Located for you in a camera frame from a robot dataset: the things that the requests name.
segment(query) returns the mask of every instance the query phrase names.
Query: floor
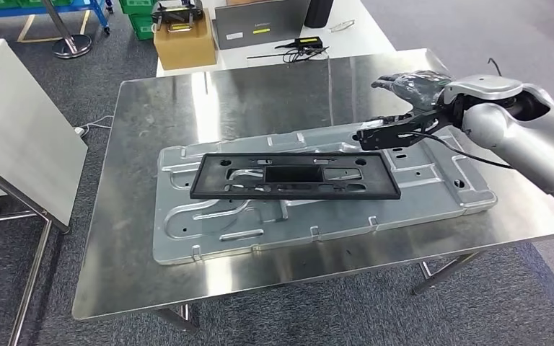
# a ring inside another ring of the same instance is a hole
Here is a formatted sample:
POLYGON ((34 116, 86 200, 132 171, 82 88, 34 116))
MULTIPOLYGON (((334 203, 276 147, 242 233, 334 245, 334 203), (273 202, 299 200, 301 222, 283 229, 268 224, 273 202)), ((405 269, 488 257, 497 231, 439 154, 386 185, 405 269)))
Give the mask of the floor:
MULTIPOLYGON (((554 0, 364 3, 399 50, 430 48, 456 76, 492 72, 485 64, 492 56, 507 76, 554 96, 554 0)), ((79 16, 69 15, 67 25, 79 25, 79 16)), ((86 33, 95 47, 72 61, 52 58, 51 43, 15 43, 24 20, 0 19, 0 37, 72 125, 112 114, 120 82, 151 77, 156 68, 151 42, 134 38, 119 9, 110 16, 110 37, 90 18, 86 33)), ((71 304, 107 135, 97 129, 85 138, 89 153, 72 232, 50 237, 21 345, 554 345, 554 241, 536 245, 542 257, 530 245, 491 252, 419 297, 408 290, 423 277, 407 266, 203 302, 194 306, 202 326, 196 336, 151 314, 74 321, 71 304)), ((0 205, 16 208, 5 198, 0 205)), ((40 227, 30 219, 0 224, 0 345, 9 337, 40 227)))

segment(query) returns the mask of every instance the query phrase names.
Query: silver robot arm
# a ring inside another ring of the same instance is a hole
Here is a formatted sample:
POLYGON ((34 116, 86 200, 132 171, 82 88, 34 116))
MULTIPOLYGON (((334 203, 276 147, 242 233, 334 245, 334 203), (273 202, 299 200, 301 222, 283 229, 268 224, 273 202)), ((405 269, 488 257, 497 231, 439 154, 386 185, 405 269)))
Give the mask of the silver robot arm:
POLYGON ((444 104, 458 95, 481 101, 463 112, 462 132, 554 197, 554 101, 549 94, 512 79, 471 76, 447 84, 444 104), (496 102, 507 99, 508 107, 496 102))

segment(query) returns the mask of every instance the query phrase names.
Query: black glove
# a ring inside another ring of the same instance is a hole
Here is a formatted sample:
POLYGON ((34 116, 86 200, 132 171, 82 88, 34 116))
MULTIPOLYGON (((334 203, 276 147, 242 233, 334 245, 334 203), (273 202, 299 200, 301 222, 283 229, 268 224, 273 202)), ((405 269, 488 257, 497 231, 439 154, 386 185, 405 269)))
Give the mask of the black glove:
POLYGON ((450 76, 434 71, 415 71, 406 74, 380 76, 371 84, 393 92, 413 106, 413 112, 433 110, 444 87, 452 81, 450 76))

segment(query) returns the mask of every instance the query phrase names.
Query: black plastic frame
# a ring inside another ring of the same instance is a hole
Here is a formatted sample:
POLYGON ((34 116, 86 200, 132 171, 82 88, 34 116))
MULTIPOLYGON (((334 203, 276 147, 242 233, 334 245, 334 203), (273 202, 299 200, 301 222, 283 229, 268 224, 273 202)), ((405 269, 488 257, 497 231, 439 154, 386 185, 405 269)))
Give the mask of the black plastic frame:
POLYGON ((397 200, 400 188, 380 152, 205 154, 190 198, 397 200), (246 169, 253 170, 248 180, 230 179, 246 169), (326 177, 327 172, 345 174, 326 177))

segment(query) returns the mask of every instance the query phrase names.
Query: round metal base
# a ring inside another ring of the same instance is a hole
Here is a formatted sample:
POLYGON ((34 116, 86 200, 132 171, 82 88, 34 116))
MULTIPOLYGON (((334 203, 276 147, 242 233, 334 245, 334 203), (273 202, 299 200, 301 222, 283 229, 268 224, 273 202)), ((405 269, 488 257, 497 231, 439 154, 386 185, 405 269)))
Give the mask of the round metal base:
POLYGON ((79 34, 71 35, 71 37, 75 42, 77 52, 71 52, 65 39, 61 38, 52 46, 52 53, 54 53, 57 58, 72 59, 90 52, 90 48, 92 48, 92 39, 90 37, 79 34))

